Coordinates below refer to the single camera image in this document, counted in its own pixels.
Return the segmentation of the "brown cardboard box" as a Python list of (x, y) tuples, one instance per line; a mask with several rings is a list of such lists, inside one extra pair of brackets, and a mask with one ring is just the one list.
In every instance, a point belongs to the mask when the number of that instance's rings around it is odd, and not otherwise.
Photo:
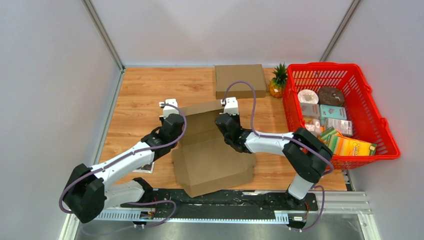
[(268, 92), (261, 64), (216, 65), (215, 98), (264, 98)]

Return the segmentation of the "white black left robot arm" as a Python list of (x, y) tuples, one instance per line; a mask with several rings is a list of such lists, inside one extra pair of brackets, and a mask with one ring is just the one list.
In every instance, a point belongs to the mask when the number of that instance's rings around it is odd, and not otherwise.
[(161, 121), (161, 126), (116, 157), (93, 166), (83, 163), (76, 166), (60, 195), (59, 208), (74, 214), (81, 223), (88, 223), (111, 207), (145, 208), (155, 204), (153, 188), (143, 178), (123, 184), (116, 182), (170, 153), (185, 133), (186, 121), (185, 116), (172, 113)]

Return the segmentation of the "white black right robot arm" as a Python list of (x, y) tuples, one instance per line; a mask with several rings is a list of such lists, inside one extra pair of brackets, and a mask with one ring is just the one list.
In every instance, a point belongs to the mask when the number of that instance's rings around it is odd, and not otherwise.
[(243, 128), (236, 116), (222, 113), (215, 124), (227, 145), (239, 153), (268, 153), (286, 157), (296, 174), (289, 185), (286, 205), (299, 209), (320, 179), (331, 173), (333, 152), (304, 127), (294, 132), (266, 133)]

